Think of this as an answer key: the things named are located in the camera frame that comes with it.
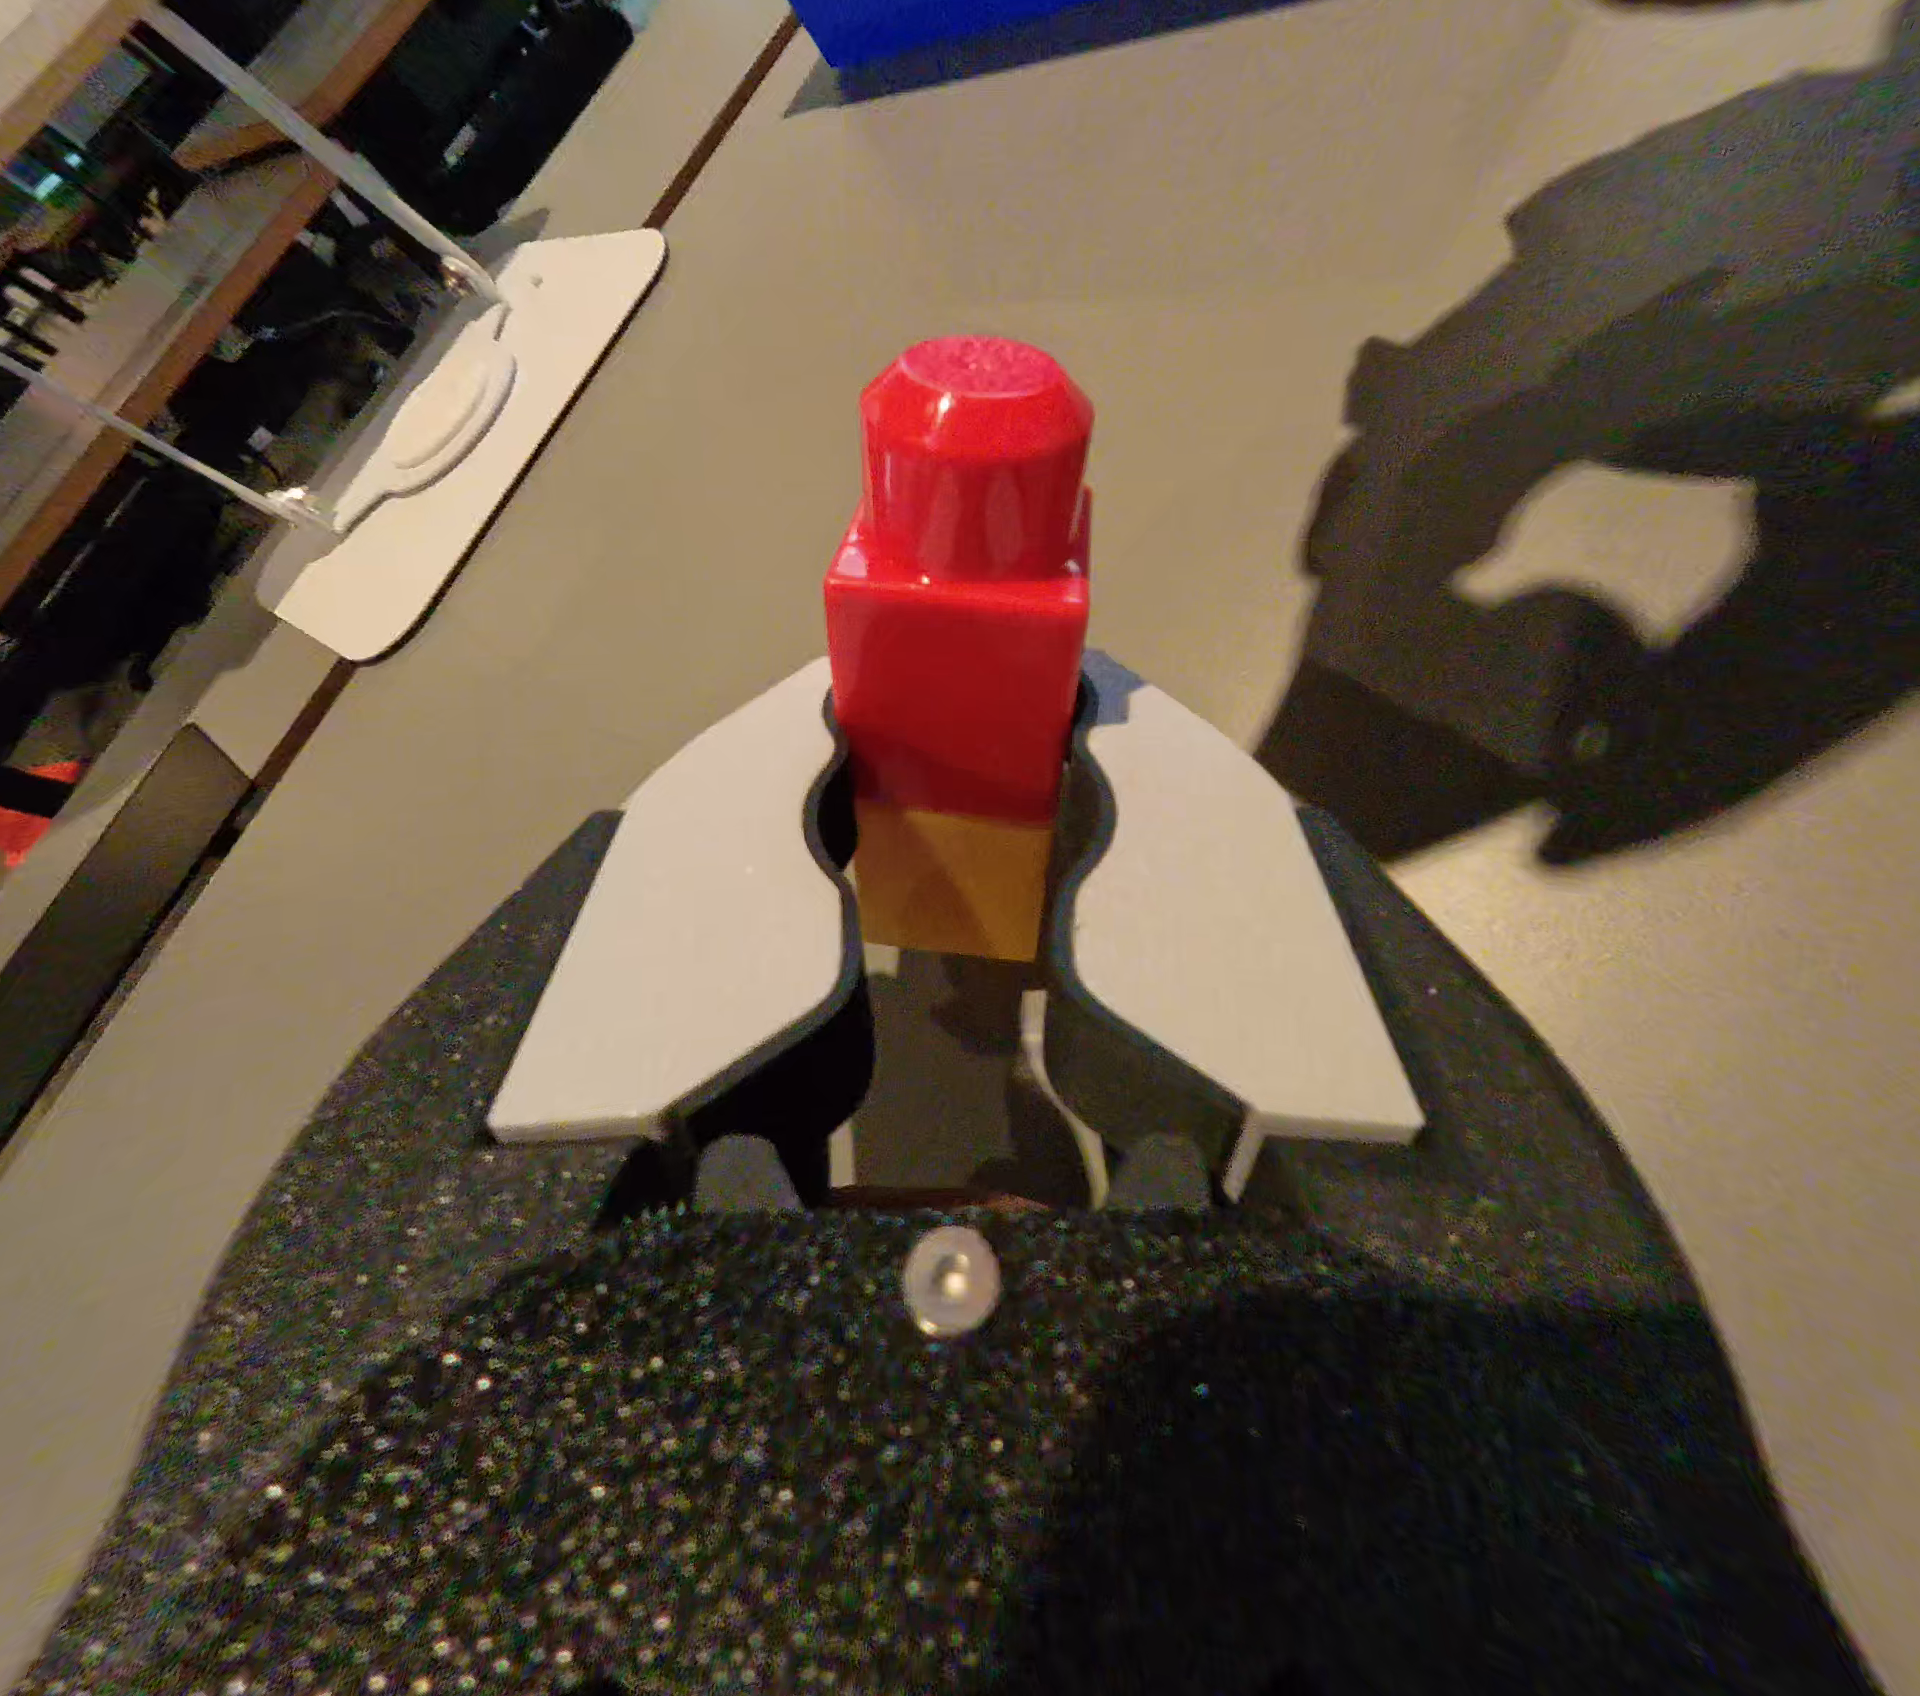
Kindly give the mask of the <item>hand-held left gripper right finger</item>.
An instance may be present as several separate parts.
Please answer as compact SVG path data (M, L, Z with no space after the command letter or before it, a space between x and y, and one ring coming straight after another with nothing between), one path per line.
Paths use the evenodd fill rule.
M1041 968L1048 1085L1113 1159L1174 1136L1236 1204L1274 1142L1405 1147L1429 1123L1295 800L1098 648Z

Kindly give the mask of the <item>red mega block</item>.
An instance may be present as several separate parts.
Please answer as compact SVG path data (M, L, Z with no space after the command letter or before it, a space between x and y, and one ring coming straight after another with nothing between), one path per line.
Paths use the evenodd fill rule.
M855 787L1053 822L1092 608L1092 401L1033 344L947 335L896 355L859 418L823 579Z

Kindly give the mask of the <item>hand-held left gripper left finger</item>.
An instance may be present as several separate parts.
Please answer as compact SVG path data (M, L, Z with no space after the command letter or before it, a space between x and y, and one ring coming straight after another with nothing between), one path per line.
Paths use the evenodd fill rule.
M511 1060L496 1143L772 1147L804 1204L873 1085L829 658L689 739L613 840Z

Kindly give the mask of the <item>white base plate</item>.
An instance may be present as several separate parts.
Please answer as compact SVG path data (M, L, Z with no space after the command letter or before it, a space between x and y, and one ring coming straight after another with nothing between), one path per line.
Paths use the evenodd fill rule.
M651 225L518 243L497 298L436 320L324 462L258 564L256 600L352 663L396 651L437 603L496 511L666 266Z

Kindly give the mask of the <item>clear acrylic stand leg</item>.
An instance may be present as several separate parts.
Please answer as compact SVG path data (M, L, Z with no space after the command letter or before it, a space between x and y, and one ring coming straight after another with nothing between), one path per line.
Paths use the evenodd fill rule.
M445 279L487 301L493 305L506 304L493 270L486 268L472 253L430 223L416 210L396 188L357 152L340 147L319 123L312 123L292 105L278 99L263 81L258 81L247 66L235 63L227 51L217 50L200 30L187 25L175 10L155 4L149 10L149 26L175 50L179 50L196 69L215 77L224 92L238 99L248 111L272 123L278 136L297 145L309 159L327 169L340 188L365 201L378 215L396 223L416 243L429 248L442 266Z
M195 479L215 487L221 496L238 503L253 509L256 514L268 516L272 523L292 525L297 530L312 533L328 542L347 537L347 526L340 525L340 520L333 511L316 504L313 500L309 500L303 487L256 489L248 483L235 479L224 469L184 452L179 445L164 439L155 431L145 431L138 423L107 411L105 406L93 403L72 392L69 387L54 383L48 372L15 360L10 353L3 353L3 372L7 372L12 380L22 383L32 392L51 394L54 403L61 403L62 411L89 418L99 431L109 434L119 434L134 450L159 462L166 462L171 467L179 467Z

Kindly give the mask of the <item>orange traffic cone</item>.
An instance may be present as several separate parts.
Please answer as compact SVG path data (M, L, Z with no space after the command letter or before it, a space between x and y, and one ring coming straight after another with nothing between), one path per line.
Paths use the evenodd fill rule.
M61 815L81 781L78 761L3 765L3 868L17 868Z

